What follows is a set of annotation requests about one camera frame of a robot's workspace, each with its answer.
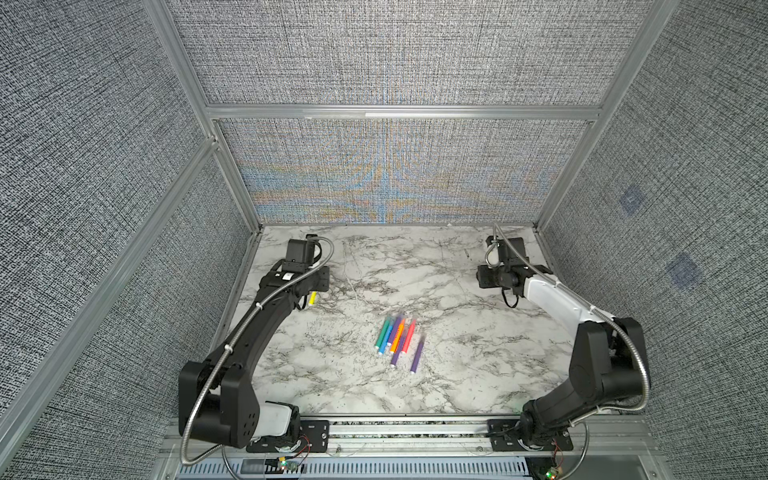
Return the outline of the pink red pen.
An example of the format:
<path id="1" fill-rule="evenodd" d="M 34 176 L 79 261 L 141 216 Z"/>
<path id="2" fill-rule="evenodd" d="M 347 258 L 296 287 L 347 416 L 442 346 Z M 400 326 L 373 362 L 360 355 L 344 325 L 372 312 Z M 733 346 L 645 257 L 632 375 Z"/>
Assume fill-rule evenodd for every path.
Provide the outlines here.
<path id="1" fill-rule="evenodd" d="M 412 321 L 410 322 L 410 324 L 408 326 L 408 330 L 406 332 L 405 339 L 404 339 L 404 342 L 402 344 L 402 348 L 401 348 L 401 352 L 402 353 L 407 353 L 408 352 L 409 346 L 410 346 L 410 344 L 412 342 L 412 337 L 413 337 L 414 332 L 415 332 L 415 327 L 416 327 L 416 319 L 412 319 Z"/>

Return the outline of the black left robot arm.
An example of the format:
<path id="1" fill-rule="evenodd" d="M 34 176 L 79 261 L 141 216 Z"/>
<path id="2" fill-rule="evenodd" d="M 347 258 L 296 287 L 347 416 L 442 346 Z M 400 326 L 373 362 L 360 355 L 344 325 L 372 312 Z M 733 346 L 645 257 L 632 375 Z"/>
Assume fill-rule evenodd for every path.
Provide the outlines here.
<path id="1" fill-rule="evenodd" d="M 219 345 L 201 362 L 189 361 L 178 377 L 179 432 L 183 433 L 192 408 L 209 377 L 214 380 L 210 387 L 218 393 L 208 393 L 193 423 L 190 437 L 213 444 L 242 448 L 257 435 L 257 424 L 267 418 L 262 403 L 257 399 L 252 385 L 255 367 L 280 324 L 299 305 L 299 300 L 314 291 L 329 289 L 330 271 L 327 266 L 319 269 L 300 282 L 276 293 L 271 300 L 267 296 L 277 292 L 287 281 L 282 274 L 269 272 L 259 284 L 255 302 L 262 305 L 258 310 L 251 306 L 251 316 L 244 333 L 235 339 L 230 333 L 225 342 L 233 352 L 214 373 L 216 362 L 225 352 Z"/>

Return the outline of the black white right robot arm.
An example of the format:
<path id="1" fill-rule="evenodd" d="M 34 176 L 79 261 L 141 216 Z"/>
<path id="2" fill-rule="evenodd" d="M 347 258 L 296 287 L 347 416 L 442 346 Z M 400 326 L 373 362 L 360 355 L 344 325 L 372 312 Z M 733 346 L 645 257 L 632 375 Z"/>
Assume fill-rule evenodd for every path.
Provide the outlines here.
<path id="1" fill-rule="evenodd" d="M 520 443 L 543 447 L 603 410 L 645 407 L 651 381 L 639 322 L 601 311 L 527 266 L 481 265 L 476 277 L 482 289 L 498 288 L 536 304 L 573 335 L 568 376 L 548 394 L 524 405 L 513 428 Z"/>

